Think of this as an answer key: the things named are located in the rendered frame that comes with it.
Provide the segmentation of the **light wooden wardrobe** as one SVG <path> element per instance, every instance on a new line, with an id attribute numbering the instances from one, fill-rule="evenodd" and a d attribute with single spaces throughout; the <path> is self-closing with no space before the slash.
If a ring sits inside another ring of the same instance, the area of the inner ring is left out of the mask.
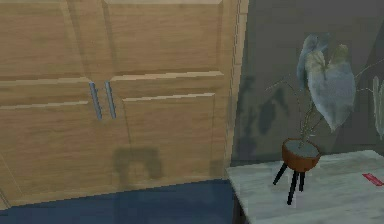
<path id="1" fill-rule="evenodd" d="M 249 0 L 0 0 L 0 210 L 223 176 Z"/>

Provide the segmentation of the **house plant in brown pot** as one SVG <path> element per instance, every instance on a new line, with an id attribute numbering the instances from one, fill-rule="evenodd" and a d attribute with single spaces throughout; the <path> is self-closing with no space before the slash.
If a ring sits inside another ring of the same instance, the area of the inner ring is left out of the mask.
<path id="1" fill-rule="evenodd" d="M 300 50 L 296 78 L 299 90 L 309 95 L 309 108 L 300 115 L 299 136 L 282 142 L 282 165 L 273 182 L 278 183 L 287 169 L 293 171 L 287 203 L 293 202 L 297 190 L 304 189 L 306 173 L 316 167 L 321 158 L 320 147 L 310 140 L 317 126 L 311 122 L 315 113 L 335 133 L 354 112 L 358 75 L 349 60 L 345 44 L 335 47 L 329 59 L 324 56 L 329 35 L 310 34 Z"/>

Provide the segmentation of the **pale marble-top table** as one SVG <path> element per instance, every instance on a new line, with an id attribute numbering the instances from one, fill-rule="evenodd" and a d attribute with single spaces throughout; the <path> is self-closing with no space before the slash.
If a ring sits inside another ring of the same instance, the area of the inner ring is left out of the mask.
<path id="1" fill-rule="evenodd" d="M 384 224 L 384 157 L 373 150 L 324 155 L 287 203 L 293 172 L 282 163 L 230 167 L 227 175 L 249 224 Z"/>

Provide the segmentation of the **small red flat item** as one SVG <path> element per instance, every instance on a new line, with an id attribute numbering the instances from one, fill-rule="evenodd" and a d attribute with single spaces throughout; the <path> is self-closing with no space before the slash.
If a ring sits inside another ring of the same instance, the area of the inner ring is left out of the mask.
<path id="1" fill-rule="evenodd" d="M 376 176 L 374 176 L 371 173 L 365 173 L 364 177 L 375 186 L 384 186 L 384 182 L 382 182 L 380 179 L 378 179 Z"/>

